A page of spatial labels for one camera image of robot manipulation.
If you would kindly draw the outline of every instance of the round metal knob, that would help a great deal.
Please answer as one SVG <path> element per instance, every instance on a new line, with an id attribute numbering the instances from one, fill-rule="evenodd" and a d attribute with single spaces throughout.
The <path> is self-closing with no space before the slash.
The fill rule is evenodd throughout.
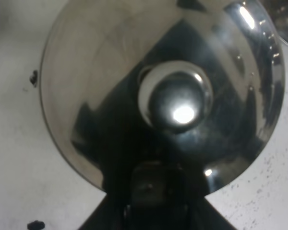
<path id="1" fill-rule="evenodd" d="M 138 100 L 147 124 L 161 131 L 182 132 L 209 114 L 213 91 L 201 68 L 189 62 L 170 61 L 145 76 Z"/>

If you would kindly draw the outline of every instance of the dirty surface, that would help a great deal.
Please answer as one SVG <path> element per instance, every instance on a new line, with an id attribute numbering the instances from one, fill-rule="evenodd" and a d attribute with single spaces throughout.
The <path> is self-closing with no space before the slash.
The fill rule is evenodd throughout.
<path id="1" fill-rule="evenodd" d="M 59 155 L 44 125 L 38 90 L 28 80 L 66 1 L 0 0 L 0 230 L 23 230 L 35 219 L 47 223 L 47 230 L 75 230 L 104 196 Z M 286 95 L 271 140 L 243 175 L 208 196 L 239 230 L 288 230 L 288 48 L 284 51 Z"/>

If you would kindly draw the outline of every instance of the white surface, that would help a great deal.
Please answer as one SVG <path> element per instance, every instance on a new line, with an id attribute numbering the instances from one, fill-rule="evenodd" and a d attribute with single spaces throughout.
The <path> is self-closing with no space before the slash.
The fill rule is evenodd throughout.
<path id="1" fill-rule="evenodd" d="M 0 0 L 0 230 L 75 230 L 104 194 L 63 160 L 45 128 L 38 69 L 48 31 L 67 0 Z M 288 230 L 288 48 L 286 95 L 270 142 L 238 179 L 208 200 L 239 230 Z"/>

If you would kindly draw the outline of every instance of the chrome reflective surface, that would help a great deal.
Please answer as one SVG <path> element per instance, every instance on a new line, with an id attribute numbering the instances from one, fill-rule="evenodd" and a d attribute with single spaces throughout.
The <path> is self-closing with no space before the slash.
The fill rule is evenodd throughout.
<path id="1" fill-rule="evenodd" d="M 205 72 L 190 62 L 164 62 L 140 83 L 138 103 L 148 125 L 163 132 L 191 129 L 209 115 L 212 86 Z"/>
<path id="2" fill-rule="evenodd" d="M 288 0 L 261 0 L 284 42 L 288 45 Z"/>
<path id="3" fill-rule="evenodd" d="M 203 71 L 202 86 L 185 71 L 160 75 L 177 83 L 170 96 L 181 79 L 194 93 L 192 110 L 202 114 L 186 126 L 151 121 L 143 114 L 148 104 L 138 103 L 163 98 L 141 90 L 172 61 Z M 278 36 L 255 0 L 72 0 L 50 34 L 40 92 L 62 155 L 95 186 L 123 194 L 132 169 L 156 160 L 181 167 L 202 196 L 234 180 L 265 147 L 284 81 Z M 157 117 L 168 115 L 155 108 Z M 181 110 L 178 117 L 191 111 Z"/>

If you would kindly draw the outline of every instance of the metal bowl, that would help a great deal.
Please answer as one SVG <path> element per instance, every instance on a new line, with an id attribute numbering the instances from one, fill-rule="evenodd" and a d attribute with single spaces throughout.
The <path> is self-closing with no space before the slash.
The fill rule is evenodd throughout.
<path id="1" fill-rule="evenodd" d="M 98 188 L 124 194 L 140 162 L 160 161 L 204 196 L 263 150 L 284 83 L 280 41 L 255 0 L 72 0 L 40 92 L 62 155 Z"/>
<path id="2" fill-rule="evenodd" d="M 272 18 L 280 37 L 288 45 L 288 0 L 261 0 L 261 2 Z"/>

